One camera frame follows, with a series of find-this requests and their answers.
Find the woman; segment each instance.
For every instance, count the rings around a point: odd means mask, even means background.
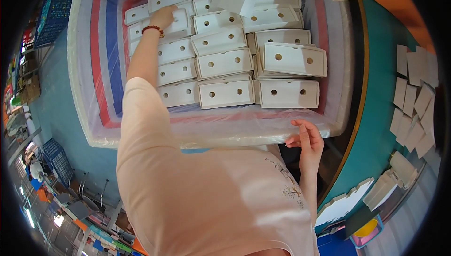
[[[128,68],[116,174],[127,216],[151,256],[318,255],[314,225],[324,141],[292,120],[299,185],[280,154],[248,148],[183,154],[156,91],[157,46],[176,6],[152,14]]]

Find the pink t-shirt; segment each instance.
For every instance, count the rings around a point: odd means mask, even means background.
[[[144,79],[125,86],[117,180],[151,256],[244,256],[281,248],[319,255],[307,203],[276,156],[262,150],[183,154],[169,113]]]

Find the blue crate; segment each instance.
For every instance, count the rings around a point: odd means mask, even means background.
[[[64,149],[56,142],[56,140],[54,140],[54,138],[51,138],[44,143],[42,151],[49,166],[58,174],[59,181],[65,187],[69,187],[70,181],[75,173],[72,166],[69,164]]]
[[[45,0],[36,24],[34,48],[52,44],[69,23],[72,0]]]

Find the plastic sheet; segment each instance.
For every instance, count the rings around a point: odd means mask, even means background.
[[[73,0],[68,26],[72,95],[89,145],[117,148],[122,97],[129,64],[127,9],[147,0]],[[347,124],[354,55],[347,2],[303,0],[312,43],[326,50],[328,77],[320,79],[319,108],[265,109],[259,105],[201,110],[198,104],[169,108],[181,148],[257,146],[282,143],[297,129],[291,119],[315,123],[323,137]]]

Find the hand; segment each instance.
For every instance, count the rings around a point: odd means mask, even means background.
[[[149,25],[160,27],[164,30],[174,22],[172,11],[176,10],[176,5],[161,7],[159,10],[152,13]]]
[[[319,161],[323,154],[324,140],[318,128],[307,120],[291,120],[291,124],[299,127],[299,135],[285,140],[286,146],[288,148],[302,148],[301,158],[299,159],[301,174],[314,175],[316,177]]]

